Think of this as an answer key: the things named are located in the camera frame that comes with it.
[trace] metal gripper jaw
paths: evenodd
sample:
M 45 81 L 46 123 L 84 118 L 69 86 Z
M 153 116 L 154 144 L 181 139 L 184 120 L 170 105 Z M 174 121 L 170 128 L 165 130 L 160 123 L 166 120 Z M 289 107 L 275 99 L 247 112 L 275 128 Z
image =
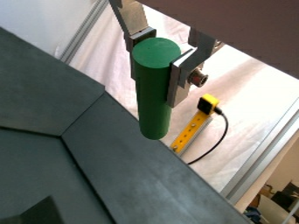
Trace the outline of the metal gripper jaw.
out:
M 124 32 L 125 49 L 129 52 L 130 77 L 134 79 L 132 60 L 133 46 L 153 38 L 156 29 L 148 26 L 142 5 L 134 0 L 109 0 L 116 19 Z M 173 108 L 188 96 L 190 84 L 201 87 L 208 75 L 201 73 L 204 60 L 223 47 L 223 44 L 190 28 L 188 43 L 194 48 L 186 51 L 170 65 L 170 79 L 166 104 Z

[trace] white curtain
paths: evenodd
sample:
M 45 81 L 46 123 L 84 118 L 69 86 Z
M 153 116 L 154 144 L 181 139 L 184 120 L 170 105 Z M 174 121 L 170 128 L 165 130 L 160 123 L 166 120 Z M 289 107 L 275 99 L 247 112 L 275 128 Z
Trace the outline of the white curtain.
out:
M 157 37 L 173 40 L 184 52 L 189 27 L 154 10 L 144 10 Z M 70 65 L 105 85 L 106 91 L 137 116 L 134 81 L 129 78 L 122 32 L 109 6 Z M 193 87 L 188 98 L 172 110 L 169 132 L 161 141 L 170 145 L 197 111 L 201 95 L 208 93 L 219 98 L 219 107 L 228 117 L 228 134 L 217 149 L 190 168 L 220 191 L 295 102 L 299 81 L 227 45 L 206 60 L 202 72 L 209 75 L 206 84 L 201 88 Z M 192 161 L 210 148 L 223 130 L 224 121 L 215 115 L 184 153 L 182 161 Z

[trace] black cable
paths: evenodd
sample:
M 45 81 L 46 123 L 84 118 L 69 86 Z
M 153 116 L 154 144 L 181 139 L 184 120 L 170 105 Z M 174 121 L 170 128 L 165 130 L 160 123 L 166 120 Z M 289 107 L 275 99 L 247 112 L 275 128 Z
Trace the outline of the black cable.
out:
M 188 165 L 192 165 L 193 163 L 196 163 L 198 160 L 201 160 L 215 150 L 215 148 L 220 145 L 220 142 L 221 142 L 223 138 L 225 137 L 225 135 L 228 133 L 228 128 L 229 128 L 228 118 L 225 117 L 225 115 L 223 114 L 223 112 L 219 108 L 215 108 L 213 111 L 223 117 L 223 119 L 225 121 L 225 129 L 224 129 L 223 135 L 221 135 L 219 141 L 216 142 L 216 144 L 210 147 L 210 149 L 200 157 L 197 157 L 194 160 L 192 160 L 188 163 Z

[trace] white backdrop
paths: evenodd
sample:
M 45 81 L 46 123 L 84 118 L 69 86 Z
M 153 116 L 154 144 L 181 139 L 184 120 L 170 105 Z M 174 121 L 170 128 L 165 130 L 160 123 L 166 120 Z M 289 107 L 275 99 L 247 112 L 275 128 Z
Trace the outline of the white backdrop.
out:
M 149 25 L 157 29 L 157 37 L 173 40 L 184 52 L 189 27 L 148 8 L 145 14 Z M 109 6 L 70 65 L 106 86 L 106 91 L 137 116 L 122 32 Z M 170 145 L 196 113 L 200 96 L 208 93 L 217 97 L 228 117 L 228 134 L 217 149 L 190 168 L 220 191 L 297 98 L 299 81 L 227 45 L 205 62 L 202 72 L 209 75 L 206 84 L 193 87 L 188 98 L 172 110 L 169 132 L 161 141 Z M 182 161 L 192 161 L 210 148 L 223 130 L 224 121 L 215 115 Z
M 0 26 L 58 57 L 97 0 L 1 0 Z

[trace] green cylindrical object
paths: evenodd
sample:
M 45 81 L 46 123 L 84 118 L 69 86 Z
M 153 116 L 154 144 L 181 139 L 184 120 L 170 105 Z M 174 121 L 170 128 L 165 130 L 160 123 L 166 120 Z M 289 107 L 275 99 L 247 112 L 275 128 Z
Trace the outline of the green cylindrical object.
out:
M 138 125 L 149 139 L 162 138 L 168 131 L 172 108 L 165 100 L 170 62 L 180 55 L 178 46 L 165 38 L 148 38 L 133 48 Z

